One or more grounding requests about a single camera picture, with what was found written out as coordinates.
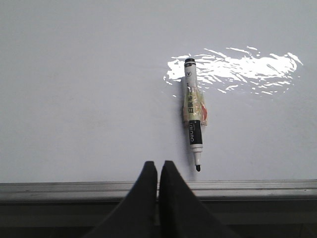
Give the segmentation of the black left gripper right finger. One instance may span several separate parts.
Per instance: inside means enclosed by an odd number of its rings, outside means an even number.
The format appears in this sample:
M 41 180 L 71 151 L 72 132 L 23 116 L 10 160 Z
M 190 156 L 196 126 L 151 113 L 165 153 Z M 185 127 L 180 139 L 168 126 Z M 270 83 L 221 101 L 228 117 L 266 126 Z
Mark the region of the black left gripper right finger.
M 172 161 L 159 182 L 159 220 L 164 238 L 238 238 L 194 195 Z

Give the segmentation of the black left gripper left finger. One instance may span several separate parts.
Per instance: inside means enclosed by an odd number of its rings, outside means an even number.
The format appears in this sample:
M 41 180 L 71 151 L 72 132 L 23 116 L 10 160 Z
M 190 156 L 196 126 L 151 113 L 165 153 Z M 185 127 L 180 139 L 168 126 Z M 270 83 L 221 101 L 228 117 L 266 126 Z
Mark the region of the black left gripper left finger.
M 131 190 L 86 238 L 150 238 L 154 230 L 158 173 L 146 161 Z

